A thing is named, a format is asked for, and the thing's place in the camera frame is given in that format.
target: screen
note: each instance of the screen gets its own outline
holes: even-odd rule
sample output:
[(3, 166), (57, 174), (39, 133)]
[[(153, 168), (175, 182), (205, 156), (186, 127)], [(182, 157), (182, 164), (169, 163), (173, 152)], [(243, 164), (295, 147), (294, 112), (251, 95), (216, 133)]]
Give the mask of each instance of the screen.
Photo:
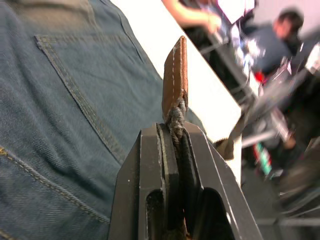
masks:
[(231, 24), (255, 8), (255, 0), (217, 0), (217, 4)]

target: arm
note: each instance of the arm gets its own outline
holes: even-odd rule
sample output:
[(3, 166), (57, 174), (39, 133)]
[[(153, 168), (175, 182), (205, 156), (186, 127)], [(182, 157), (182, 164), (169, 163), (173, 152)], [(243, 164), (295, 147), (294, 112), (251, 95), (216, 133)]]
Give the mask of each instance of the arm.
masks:
[(209, 13), (182, 5), (179, 0), (162, 0), (164, 6), (182, 28), (206, 26)]

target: red object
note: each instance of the red object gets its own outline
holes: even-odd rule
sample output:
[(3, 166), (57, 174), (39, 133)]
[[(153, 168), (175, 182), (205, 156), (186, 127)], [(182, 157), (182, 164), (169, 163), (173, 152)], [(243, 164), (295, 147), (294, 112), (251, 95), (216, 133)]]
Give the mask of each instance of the red object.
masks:
[(254, 74), (255, 80), (259, 83), (265, 83), (265, 75), (262, 72), (256, 72)]

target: leather strap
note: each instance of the leather strap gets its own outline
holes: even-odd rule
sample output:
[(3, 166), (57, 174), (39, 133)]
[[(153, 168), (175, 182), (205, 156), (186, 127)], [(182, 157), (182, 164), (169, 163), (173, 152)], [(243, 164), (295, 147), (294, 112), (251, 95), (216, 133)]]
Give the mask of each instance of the leather strap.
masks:
[(181, 100), (188, 110), (187, 40), (184, 36), (176, 42), (164, 63), (162, 116), (165, 122), (170, 110)]

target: jeans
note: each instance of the jeans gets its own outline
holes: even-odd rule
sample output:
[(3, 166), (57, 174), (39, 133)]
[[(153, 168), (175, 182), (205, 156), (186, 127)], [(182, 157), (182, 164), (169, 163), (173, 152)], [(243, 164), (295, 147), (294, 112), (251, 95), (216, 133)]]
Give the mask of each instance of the jeans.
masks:
[(163, 121), (162, 79), (109, 0), (1, 11), (0, 239), (106, 239), (118, 170)]

